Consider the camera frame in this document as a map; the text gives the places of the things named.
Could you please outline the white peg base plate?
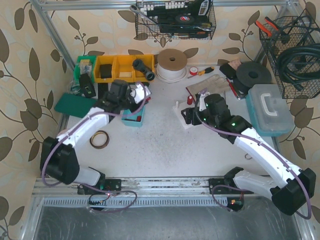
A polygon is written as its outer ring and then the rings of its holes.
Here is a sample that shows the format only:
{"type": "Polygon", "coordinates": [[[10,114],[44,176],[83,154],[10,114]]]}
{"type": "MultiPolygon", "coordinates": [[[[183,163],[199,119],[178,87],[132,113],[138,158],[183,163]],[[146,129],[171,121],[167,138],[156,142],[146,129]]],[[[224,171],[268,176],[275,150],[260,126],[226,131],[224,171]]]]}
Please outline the white peg base plate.
{"type": "Polygon", "coordinates": [[[182,110],[184,110],[186,108],[189,108],[189,107],[193,108],[194,107],[194,103],[192,103],[191,105],[188,105],[186,101],[185,102],[176,101],[174,106],[172,107],[173,112],[175,113],[177,119],[179,120],[179,122],[181,123],[182,127],[185,130],[195,127],[192,124],[186,124],[185,119],[181,114],[182,110]]]}

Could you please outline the blue plastic tray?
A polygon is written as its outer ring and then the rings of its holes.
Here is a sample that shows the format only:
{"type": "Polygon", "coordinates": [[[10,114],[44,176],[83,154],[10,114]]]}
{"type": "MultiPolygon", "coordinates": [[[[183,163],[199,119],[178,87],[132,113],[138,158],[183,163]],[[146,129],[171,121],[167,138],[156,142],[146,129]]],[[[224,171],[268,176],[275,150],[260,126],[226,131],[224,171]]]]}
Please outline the blue plastic tray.
{"type": "Polygon", "coordinates": [[[130,110],[127,109],[123,112],[124,116],[122,116],[121,121],[125,126],[128,127],[141,127],[143,125],[145,108],[143,107],[138,113],[135,115],[129,116],[131,114],[130,110]],[[137,117],[141,116],[141,121],[137,121],[137,117]]]}

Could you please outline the brown tape roll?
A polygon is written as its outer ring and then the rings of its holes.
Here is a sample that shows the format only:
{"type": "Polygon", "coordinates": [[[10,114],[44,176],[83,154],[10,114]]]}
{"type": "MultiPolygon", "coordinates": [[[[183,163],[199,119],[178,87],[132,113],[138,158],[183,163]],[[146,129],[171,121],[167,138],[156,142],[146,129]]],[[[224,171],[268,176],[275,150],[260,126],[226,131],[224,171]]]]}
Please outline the brown tape roll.
{"type": "Polygon", "coordinates": [[[110,137],[103,130],[97,131],[89,140],[90,145],[97,150],[105,148],[109,144],[109,142],[110,137]]]}

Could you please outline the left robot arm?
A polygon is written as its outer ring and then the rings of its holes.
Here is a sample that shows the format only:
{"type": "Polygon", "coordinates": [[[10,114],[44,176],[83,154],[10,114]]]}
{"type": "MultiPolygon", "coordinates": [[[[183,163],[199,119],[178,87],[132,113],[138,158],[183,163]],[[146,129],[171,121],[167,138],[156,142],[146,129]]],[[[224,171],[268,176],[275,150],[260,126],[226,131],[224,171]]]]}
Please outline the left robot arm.
{"type": "Polygon", "coordinates": [[[94,103],[77,124],[56,138],[47,137],[44,140],[40,157],[43,183],[48,186],[45,177],[50,176],[59,184],[95,186],[102,173],[91,167],[80,166],[75,148],[89,141],[122,111],[130,110],[131,115],[138,113],[150,96],[149,87],[141,82],[130,84],[124,80],[114,80],[109,91],[94,103]]]}

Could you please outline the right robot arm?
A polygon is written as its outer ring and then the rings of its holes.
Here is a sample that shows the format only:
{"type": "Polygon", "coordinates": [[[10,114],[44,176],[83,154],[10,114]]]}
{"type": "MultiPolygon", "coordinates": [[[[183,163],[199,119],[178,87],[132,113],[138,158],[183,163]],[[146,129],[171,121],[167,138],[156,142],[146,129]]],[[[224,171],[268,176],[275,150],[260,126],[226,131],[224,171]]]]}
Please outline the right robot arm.
{"type": "Polygon", "coordinates": [[[180,114],[187,125],[203,125],[247,152],[268,173],[261,176],[234,167],[224,175],[222,184],[210,183],[211,195],[222,188],[241,195],[251,192],[271,200],[285,215],[311,218],[315,172],[301,169],[273,149],[245,118],[231,114],[220,94],[202,91],[196,94],[194,107],[187,107],[180,114]]]}

